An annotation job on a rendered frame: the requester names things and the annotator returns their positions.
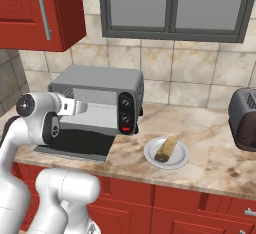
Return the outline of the red drawer front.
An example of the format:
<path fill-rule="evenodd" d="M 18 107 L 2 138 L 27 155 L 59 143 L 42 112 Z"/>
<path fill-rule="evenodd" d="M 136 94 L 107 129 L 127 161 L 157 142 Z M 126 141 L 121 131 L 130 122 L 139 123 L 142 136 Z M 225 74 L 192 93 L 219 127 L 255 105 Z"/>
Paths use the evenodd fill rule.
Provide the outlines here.
<path fill-rule="evenodd" d="M 99 176 L 101 191 L 97 205 L 115 203 L 151 206 L 154 187 L 151 184 Z"/>
<path fill-rule="evenodd" d="M 191 213 L 206 211 L 226 214 L 231 201 L 231 198 L 221 195 L 172 187 L 155 187 L 154 205 L 164 209 Z"/>
<path fill-rule="evenodd" d="M 232 216 L 245 217 L 246 219 L 256 219 L 256 216 L 244 215 L 244 210 L 248 208 L 256 211 L 256 200 L 232 198 L 227 213 Z"/>

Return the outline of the white round plate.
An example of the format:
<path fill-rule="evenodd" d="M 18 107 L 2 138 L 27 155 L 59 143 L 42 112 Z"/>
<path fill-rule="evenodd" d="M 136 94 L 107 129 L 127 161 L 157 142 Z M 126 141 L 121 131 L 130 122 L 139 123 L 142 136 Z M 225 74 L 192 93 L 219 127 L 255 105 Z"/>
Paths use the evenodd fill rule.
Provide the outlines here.
<path fill-rule="evenodd" d="M 190 152 L 188 147 L 181 141 L 178 141 L 171 157 L 165 163 L 160 163 L 154 159 L 157 150 L 167 140 L 166 136 L 151 139 L 144 146 L 144 156 L 146 160 L 153 166 L 165 169 L 174 170 L 185 166 L 190 160 Z"/>

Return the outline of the grey framed window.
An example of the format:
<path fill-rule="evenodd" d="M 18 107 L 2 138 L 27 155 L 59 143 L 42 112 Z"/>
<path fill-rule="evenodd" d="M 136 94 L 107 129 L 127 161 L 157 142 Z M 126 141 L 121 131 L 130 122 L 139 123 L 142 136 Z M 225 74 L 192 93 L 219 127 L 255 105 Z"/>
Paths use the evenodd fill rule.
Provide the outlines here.
<path fill-rule="evenodd" d="M 242 43 L 255 0 L 100 0 L 109 38 Z"/>

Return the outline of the red wall cupboard door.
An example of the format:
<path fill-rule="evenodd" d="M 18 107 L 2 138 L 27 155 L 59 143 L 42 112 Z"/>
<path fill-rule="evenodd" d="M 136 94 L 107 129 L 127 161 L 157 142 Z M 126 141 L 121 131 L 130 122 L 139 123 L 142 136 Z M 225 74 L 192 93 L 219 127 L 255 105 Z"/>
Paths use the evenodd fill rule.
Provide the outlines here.
<path fill-rule="evenodd" d="M 44 0 L 47 41 L 38 0 L 0 0 L 0 48 L 60 51 L 61 32 L 55 0 Z"/>

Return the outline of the brown baguette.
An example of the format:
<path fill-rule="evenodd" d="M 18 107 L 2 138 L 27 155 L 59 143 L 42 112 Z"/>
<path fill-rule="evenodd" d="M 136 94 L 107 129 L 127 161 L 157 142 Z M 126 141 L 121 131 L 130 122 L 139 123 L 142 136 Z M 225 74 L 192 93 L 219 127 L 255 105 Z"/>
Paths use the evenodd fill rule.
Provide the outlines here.
<path fill-rule="evenodd" d="M 160 163 L 165 163 L 171 157 L 174 148 L 178 142 L 177 136 L 170 136 L 158 149 L 154 159 Z"/>

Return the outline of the grey toaster oven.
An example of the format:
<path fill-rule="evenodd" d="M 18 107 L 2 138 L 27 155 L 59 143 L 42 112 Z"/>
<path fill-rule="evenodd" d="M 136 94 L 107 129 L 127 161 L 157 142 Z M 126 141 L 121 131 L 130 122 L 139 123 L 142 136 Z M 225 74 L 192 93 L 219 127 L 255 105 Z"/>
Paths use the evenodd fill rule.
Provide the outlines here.
<path fill-rule="evenodd" d="M 94 127 L 62 123 L 61 129 L 93 131 L 105 135 L 133 135 L 138 133 L 138 118 L 143 115 L 144 77 L 141 70 L 97 66 L 69 66 L 48 85 L 49 92 L 60 93 L 78 101 L 117 106 L 117 128 Z M 121 105 L 123 97 L 131 106 Z M 130 123 L 123 123 L 121 114 L 130 116 Z"/>

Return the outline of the red base cupboard door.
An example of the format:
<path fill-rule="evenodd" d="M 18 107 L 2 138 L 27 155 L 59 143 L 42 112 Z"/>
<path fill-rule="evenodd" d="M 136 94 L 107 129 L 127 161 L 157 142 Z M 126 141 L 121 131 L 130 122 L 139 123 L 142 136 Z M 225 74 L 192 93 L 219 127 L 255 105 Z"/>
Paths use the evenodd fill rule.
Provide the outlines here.
<path fill-rule="evenodd" d="M 27 230 L 29 228 L 29 225 L 31 224 L 37 212 L 37 209 L 39 206 L 39 195 L 36 191 L 35 182 L 36 182 L 37 175 L 42 170 L 43 170 L 43 167 L 40 167 L 40 166 L 23 164 L 23 163 L 13 164 L 12 173 L 27 185 L 31 193 L 30 205 L 27 210 L 26 216 L 23 220 L 23 223 L 21 225 L 22 230 Z"/>
<path fill-rule="evenodd" d="M 152 208 L 124 203 L 121 209 L 89 206 L 92 220 L 101 234 L 150 234 Z"/>
<path fill-rule="evenodd" d="M 256 225 L 154 208 L 151 234 L 256 234 Z"/>

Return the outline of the red wall cupboard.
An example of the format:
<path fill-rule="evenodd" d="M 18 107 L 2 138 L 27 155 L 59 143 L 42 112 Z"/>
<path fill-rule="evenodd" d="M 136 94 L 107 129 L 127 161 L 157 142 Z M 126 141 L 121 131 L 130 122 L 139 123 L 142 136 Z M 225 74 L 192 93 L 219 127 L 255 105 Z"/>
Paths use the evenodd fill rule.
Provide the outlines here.
<path fill-rule="evenodd" d="M 55 0 L 64 52 L 86 36 L 82 0 Z"/>

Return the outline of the toaster oven glass door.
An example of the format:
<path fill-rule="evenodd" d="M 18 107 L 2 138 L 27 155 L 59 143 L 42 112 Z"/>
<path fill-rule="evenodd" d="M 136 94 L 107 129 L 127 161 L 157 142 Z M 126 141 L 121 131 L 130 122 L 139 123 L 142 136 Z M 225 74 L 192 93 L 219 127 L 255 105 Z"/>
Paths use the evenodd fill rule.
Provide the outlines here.
<path fill-rule="evenodd" d="M 35 151 L 60 157 L 104 162 L 114 139 L 114 136 L 93 131 L 62 129 L 51 144 L 37 146 Z"/>

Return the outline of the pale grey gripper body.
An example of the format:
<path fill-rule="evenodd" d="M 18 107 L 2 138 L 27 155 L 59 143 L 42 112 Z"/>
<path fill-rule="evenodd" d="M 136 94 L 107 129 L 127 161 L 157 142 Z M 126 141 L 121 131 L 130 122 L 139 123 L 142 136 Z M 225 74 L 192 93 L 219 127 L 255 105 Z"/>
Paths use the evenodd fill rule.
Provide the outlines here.
<path fill-rule="evenodd" d="M 74 114 L 75 115 L 82 114 L 87 111 L 87 108 L 88 108 L 88 104 L 86 102 L 76 100 Z"/>

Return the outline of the dark grey toaster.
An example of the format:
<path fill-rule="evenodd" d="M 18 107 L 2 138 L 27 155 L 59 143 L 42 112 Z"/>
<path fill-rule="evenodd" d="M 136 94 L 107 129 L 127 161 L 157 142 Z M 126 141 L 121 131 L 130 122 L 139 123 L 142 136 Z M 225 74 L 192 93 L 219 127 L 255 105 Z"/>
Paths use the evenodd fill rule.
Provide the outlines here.
<path fill-rule="evenodd" d="M 228 107 L 229 126 L 236 146 L 256 152 L 256 89 L 236 90 Z"/>

